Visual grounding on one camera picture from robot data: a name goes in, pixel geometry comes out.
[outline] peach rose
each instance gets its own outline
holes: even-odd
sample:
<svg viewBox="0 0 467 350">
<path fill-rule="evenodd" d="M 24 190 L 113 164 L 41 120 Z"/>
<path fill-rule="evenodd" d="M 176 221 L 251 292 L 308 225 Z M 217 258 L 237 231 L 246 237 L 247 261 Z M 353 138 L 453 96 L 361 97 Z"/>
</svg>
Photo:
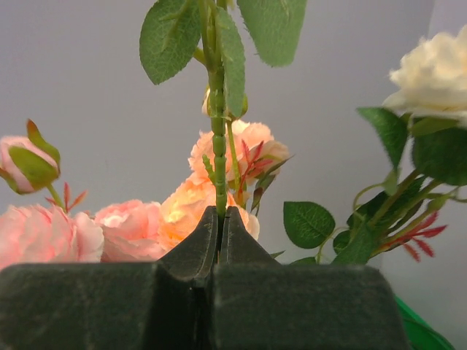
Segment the peach rose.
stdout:
<svg viewBox="0 0 467 350">
<path fill-rule="evenodd" d="M 161 205 L 159 241 L 170 250 L 192 233 L 206 207 L 215 205 L 216 191 L 211 182 L 195 184 L 193 175 L 183 182 Z M 228 206 L 237 206 L 234 197 L 228 194 Z M 239 208 L 243 223 L 250 235 L 258 239 L 260 232 L 256 216 Z"/>
<path fill-rule="evenodd" d="M 96 213 L 94 222 L 105 237 L 102 261 L 151 261 L 167 253 L 158 240 L 160 207 L 156 202 L 132 200 Z"/>
<path fill-rule="evenodd" d="M 85 213 L 53 206 L 10 206 L 0 216 L 0 268 L 17 263 L 99 262 L 102 229 Z"/>
<path fill-rule="evenodd" d="M 232 131 L 237 161 L 239 162 L 240 174 L 246 176 L 247 180 L 253 180 L 260 172 L 268 171 L 272 166 L 282 162 L 290 157 L 288 148 L 278 141 L 274 140 L 271 130 L 260 122 L 243 122 L 236 120 L 232 123 Z M 203 155 L 207 155 L 214 164 L 214 151 L 212 149 L 213 133 L 200 133 L 200 139 L 196 142 L 191 150 L 191 156 L 188 159 L 191 170 L 193 170 L 193 182 L 200 184 L 207 180 L 207 172 L 203 164 Z M 227 172 L 227 180 L 234 179 L 234 170 L 232 169 L 231 149 L 227 137 L 227 152 L 225 154 L 227 161 L 225 170 Z M 252 162 L 252 157 L 255 155 L 255 163 L 248 166 L 247 155 L 249 161 Z"/>
</svg>

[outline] red leaf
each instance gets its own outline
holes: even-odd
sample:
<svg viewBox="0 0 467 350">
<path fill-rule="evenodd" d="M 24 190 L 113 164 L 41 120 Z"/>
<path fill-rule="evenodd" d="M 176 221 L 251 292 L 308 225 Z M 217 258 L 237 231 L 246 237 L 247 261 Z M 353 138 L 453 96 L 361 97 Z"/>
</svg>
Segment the red leaf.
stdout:
<svg viewBox="0 0 467 350">
<path fill-rule="evenodd" d="M 269 164 L 272 164 L 274 162 L 274 159 L 260 159 L 255 161 L 255 168 L 263 168 L 265 166 L 268 166 Z"/>
<path fill-rule="evenodd" d="M 52 204 L 53 206 L 56 206 L 56 205 L 57 205 L 57 203 L 56 203 L 52 198 L 47 198 L 47 197 L 45 197 L 45 200 L 46 200 L 47 202 L 49 202 L 50 204 Z"/>
<path fill-rule="evenodd" d="M 436 221 L 436 219 L 438 219 L 437 211 L 435 211 L 434 213 L 432 213 L 432 215 L 427 217 L 425 221 L 415 226 L 414 229 L 410 231 L 410 233 L 413 234 L 413 233 L 417 233 L 420 230 L 426 229 L 427 227 L 431 226 Z"/>
<path fill-rule="evenodd" d="M 434 257 L 435 256 L 435 252 L 431 248 L 430 244 L 428 244 L 425 241 L 422 241 L 421 239 L 418 239 L 418 238 L 413 238 L 413 240 L 419 246 L 419 248 L 421 250 L 423 250 L 423 252 L 425 254 L 427 254 L 427 256 L 429 256 L 429 257 Z"/>
<path fill-rule="evenodd" d="M 418 263 L 420 262 L 420 255 L 412 246 L 404 244 L 403 247 Z"/>
<path fill-rule="evenodd" d="M 83 202 L 86 198 L 86 195 L 88 195 L 88 191 L 82 191 L 80 195 L 78 195 L 73 203 L 71 204 L 71 206 L 69 207 L 68 210 L 72 210 L 75 206 L 77 206 L 78 204 L 80 204 L 81 202 Z"/>
<path fill-rule="evenodd" d="M 260 144 L 256 148 L 255 156 L 252 159 L 253 162 L 258 160 L 259 156 L 261 155 L 261 151 L 263 150 L 263 146 L 264 146 L 264 141 L 260 142 Z"/>
<path fill-rule="evenodd" d="M 447 228 L 447 225 L 434 227 L 434 228 L 431 228 L 430 230 L 425 230 L 425 231 L 419 232 L 417 234 L 417 236 L 423 235 L 423 237 L 425 237 L 425 238 L 432 238 L 434 236 L 437 236 L 441 232 L 443 232 L 446 228 Z"/>
<path fill-rule="evenodd" d="M 248 146 L 245 140 L 242 140 L 242 147 L 243 147 L 243 154 L 245 156 L 245 159 L 247 160 L 247 163 L 250 163 L 250 149 L 248 149 Z"/>
<path fill-rule="evenodd" d="M 65 185 L 63 186 L 63 200 L 65 201 L 65 210 L 68 212 L 68 203 L 70 201 L 70 186 L 68 185 L 68 182 L 65 182 Z"/>
</svg>

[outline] green stem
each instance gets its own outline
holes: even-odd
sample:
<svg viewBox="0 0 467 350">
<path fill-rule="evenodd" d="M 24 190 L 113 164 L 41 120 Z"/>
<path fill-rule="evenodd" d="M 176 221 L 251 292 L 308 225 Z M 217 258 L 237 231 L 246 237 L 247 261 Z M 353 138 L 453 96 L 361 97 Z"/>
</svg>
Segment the green stem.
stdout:
<svg viewBox="0 0 467 350">
<path fill-rule="evenodd" d="M 336 233 L 338 230 L 345 230 L 345 227 L 338 227 L 335 229 L 332 234 L 330 234 L 326 239 L 320 244 L 320 248 L 318 249 L 318 253 L 316 254 L 316 265 L 319 265 L 321 262 L 321 257 L 323 256 L 323 248 L 328 243 L 328 241 L 333 238 L 334 233 Z"/>
<path fill-rule="evenodd" d="M 401 197 L 402 193 L 410 186 L 410 184 L 417 178 L 417 176 L 420 173 L 417 170 L 413 170 L 413 172 L 408 175 L 405 180 L 403 180 L 397 189 L 397 192 L 394 195 L 391 195 L 381 206 L 381 208 L 378 209 L 376 214 L 373 216 L 373 218 L 369 221 L 368 225 L 370 227 L 375 226 L 375 224 L 383 218 L 383 216 L 386 214 L 386 212 L 390 209 L 390 207 L 395 203 L 396 200 L 398 200 L 399 197 Z"/>
<path fill-rule="evenodd" d="M 216 209 L 220 223 L 225 217 L 227 206 L 227 183 L 225 180 L 225 97 L 224 97 L 224 69 L 221 52 L 217 45 L 215 30 L 215 9 L 208 12 L 207 5 L 212 0 L 198 0 L 201 18 L 201 39 L 203 42 L 204 57 L 207 62 L 209 77 L 209 103 L 211 106 L 211 129 L 213 132 L 212 148 L 214 151 Z"/>
<path fill-rule="evenodd" d="M 412 231 L 414 228 L 417 227 L 418 224 L 420 224 L 423 220 L 425 220 L 427 217 L 432 215 L 433 210 L 425 210 L 423 213 L 421 213 L 418 217 L 412 220 L 404 229 L 400 230 L 397 232 L 395 235 L 392 235 L 391 237 L 388 237 L 385 240 L 385 244 L 394 241 L 400 237 L 404 237 L 408 232 Z"/>
<path fill-rule="evenodd" d="M 442 182 L 438 180 L 432 180 L 429 184 L 427 184 L 423 190 L 421 190 L 418 195 L 413 197 L 413 199 L 408 202 L 405 206 L 397 210 L 394 215 L 393 219 L 391 222 L 389 222 L 382 230 L 382 232 L 385 232 L 387 229 L 389 229 L 394 223 L 399 220 L 405 213 L 407 213 L 413 206 L 416 206 L 421 200 L 426 199 L 430 192 L 437 188 Z"/>
<path fill-rule="evenodd" d="M 382 184 L 373 184 L 371 186 L 365 187 L 363 190 L 361 190 L 357 195 L 355 196 L 355 199 L 353 200 L 353 211 L 356 211 L 358 209 L 358 200 L 362 195 L 367 193 L 369 190 L 373 190 L 376 187 L 380 187 Z"/>
<path fill-rule="evenodd" d="M 193 58 L 201 63 L 203 66 L 206 66 L 206 58 L 204 57 L 204 52 L 202 49 L 197 47 L 193 53 Z"/>
<path fill-rule="evenodd" d="M 52 195 L 53 200 L 55 201 L 55 204 L 63 209 L 66 213 L 66 208 L 63 204 L 63 201 L 61 200 L 60 196 L 58 195 L 57 191 L 55 191 L 55 188 L 53 188 L 52 184 L 47 185 L 47 189 L 49 190 L 50 194 Z"/>
<path fill-rule="evenodd" d="M 237 191 L 240 188 L 240 168 L 239 168 L 239 161 L 238 159 L 236 159 L 235 139 L 234 139 L 234 132 L 232 130 L 231 120 L 227 120 L 227 133 L 228 133 L 228 144 L 231 148 L 233 174 L 235 176 L 235 179 L 234 179 L 235 191 Z"/>
</svg>

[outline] artificial rose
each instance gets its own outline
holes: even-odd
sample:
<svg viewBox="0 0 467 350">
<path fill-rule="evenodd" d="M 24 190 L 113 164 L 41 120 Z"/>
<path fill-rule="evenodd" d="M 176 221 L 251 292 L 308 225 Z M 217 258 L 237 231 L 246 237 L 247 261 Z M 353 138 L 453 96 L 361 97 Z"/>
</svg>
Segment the artificial rose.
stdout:
<svg viewBox="0 0 467 350">
<path fill-rule="evenodd" d="M 105 237 L 102 261 L 151 261 L 167 253 L 158 240 L 160 207 L 132 200 L 96 213 L 94 222 Z"/>
<path fill-rule="evenodd" d="M 161 205 L 161 245 L 167 250 L 174 248 L 195 230 L 206 207 L 215 205 L 215 202 L 216 191 L 211 182 L 195 184 L 192 177 L 188 178 Z M 237 206 L 231 194 L 228 194 L 227 205 Z M 239 210 L 247 231 L 253 238 L 258 239 L 258 219 L 242 208 Z"/>
<path fill-rule="evenodd" d="M 236 158 L 239 162 L 240 175 L 245 176 L 247 181 L 254 179 L 260 172 L 268 171 L 272 166 L 290 157 L 287 146 L 274 140 L 271 130 L 260 122 L 243 122 L 236 120 L 232 123 L 232 131 L 235 143 Z M 200 133 L 200 139 L 191 150 L 188 159 L 191 170 L 193 170 L 192 181 L 200 184 L 207 180 L 207 172 L 203 164 L 203 155 L 211 160 L 213 164 L 214 151 L 212 149 L 213 132 Z M 227 152 L 225 170 L 227 180 L 234 180 L 235 174 L 232 168 L 231 148 L 227 137 Z"/>
<path fill-rule="evenodd" d="M 30 157 L 27 162 L 27 171 L 18 168 L 12 159 L 10 151 L 12 147 L 26 150 L 27 154 L 21 157 Z M 36 147 L 27 137 L 5 136 L 0 139 L 0 176 L 17 193 L 33 193 L 41 190 L 45 185 L 57 179 L 60 175 L 60 167 L 57 162 L 46 152 Z"/>
<path fill-rule="evenodd" d="M 53 206 L 10 206 L 0 216 L 0 268 L 17 263 L 101 260 L 102 229 L 85 213 L 68 217 Z"/>
<path fill-rule="evenodd" d="M 401 68 L 390 72 L 400 87 L 384 106 L 417 116 L 459 120 L 467 127 L 467 26 L 457 37 L 439 33 L 401 59 Z"/>
</svg>

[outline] pink rose bud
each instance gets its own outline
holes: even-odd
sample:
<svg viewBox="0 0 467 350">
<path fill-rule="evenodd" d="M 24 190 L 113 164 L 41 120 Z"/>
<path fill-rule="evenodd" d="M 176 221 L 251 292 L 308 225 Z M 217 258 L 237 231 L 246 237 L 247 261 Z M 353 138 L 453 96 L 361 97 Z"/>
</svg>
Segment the pink rose bud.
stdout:
<svg viewBox="0 0 467 350">
<path fill-rule="evenodd" d="M 34 193 L 60 176 L 60 153 L 28 121 L 28 137 L 0 139 L 0 176 L 16 193 Z"/>
</svg>

